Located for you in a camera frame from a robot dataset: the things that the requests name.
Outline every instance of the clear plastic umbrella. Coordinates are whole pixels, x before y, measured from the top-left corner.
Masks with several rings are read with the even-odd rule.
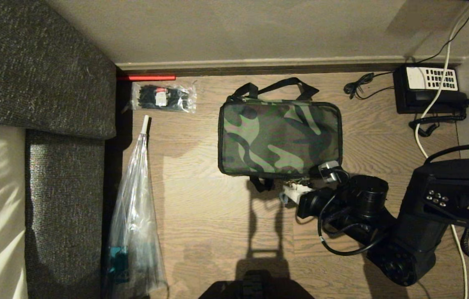
[[[166,284],[147,162],[148,125],[149,116],[145,116],[118,190],[109,234],[105,298],[142,298]]]

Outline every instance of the sticker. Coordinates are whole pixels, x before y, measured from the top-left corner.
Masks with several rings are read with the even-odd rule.
[[[166,99],[166,89],[158,87],[155,94],[155,105],[157,106],[166,106],[168,105],[168,100]]]

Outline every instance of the plastic bag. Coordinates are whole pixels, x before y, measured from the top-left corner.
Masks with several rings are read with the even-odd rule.
[[[133,150],[109,233],[103,297],[142,298],[166,285],[147,162],[147,125]]]
[[[133,83],[131,106],[133,110],[152,108],[179,112],[196,112],[197,93],[194,84],[151,85],[141,82]]]

